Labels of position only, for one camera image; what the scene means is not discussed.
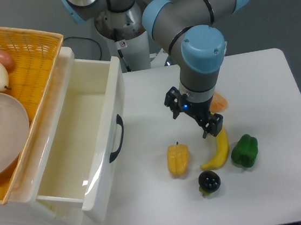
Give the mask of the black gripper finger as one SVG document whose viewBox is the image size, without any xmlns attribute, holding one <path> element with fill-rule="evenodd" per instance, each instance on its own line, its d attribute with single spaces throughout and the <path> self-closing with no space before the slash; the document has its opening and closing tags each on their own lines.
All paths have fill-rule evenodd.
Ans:
<svg viewBox="0 0 301 225">
<path fill-rule="evenodd" d="M 214 113 L 210 115 L 207 120 L 203 120 L 201 124 L 201 128 L 203 129 L 202 138 L 205 139 L 207 135 L 212 135 L 216 137 L 223 127 L 223 116 L 218 113 Z"/>
<path fill-rule="evenodd" d="M 172 118 L 176 119 L 183 112 L 183 106 L 180 104 L 180 92 L 176 87 L 170 88 L 164 99 L 164 105 L 172 112 Z"/>
</svg>

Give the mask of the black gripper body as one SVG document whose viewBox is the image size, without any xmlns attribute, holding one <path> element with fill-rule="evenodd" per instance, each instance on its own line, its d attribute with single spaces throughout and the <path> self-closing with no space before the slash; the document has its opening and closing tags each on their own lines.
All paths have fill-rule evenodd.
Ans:
<svg viewBox="0 0 301 225">
<path fill-rule="evenodd" d="M 202 103 L 195 103 L 189 101 L 187 95 L 183 94 L 180 96 L 179 101 L 182 112 L 193 118 L 200 127 L 209 125 L 212 98 Z"/>
</svg>

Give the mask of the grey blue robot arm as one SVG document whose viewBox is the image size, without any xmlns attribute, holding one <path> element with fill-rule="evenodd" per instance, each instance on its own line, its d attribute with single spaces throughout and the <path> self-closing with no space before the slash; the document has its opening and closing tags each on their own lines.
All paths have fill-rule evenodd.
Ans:
<svg viewBox="0 0 301 225">
<path fill-rule="evenodd" d="M 249 0 L 61 0 L 76 23 L 92 19 L 112 56 L 126 71 L 150 66 L 148 40 L 153 39 L 179 65 L 179 86 L 165 96 L 173 117 L 185 113 L 203 129 L 218 135 L 223 117 L 210 111 L 226 41 L 213 24 L 235 13 Z"/>
</svg>

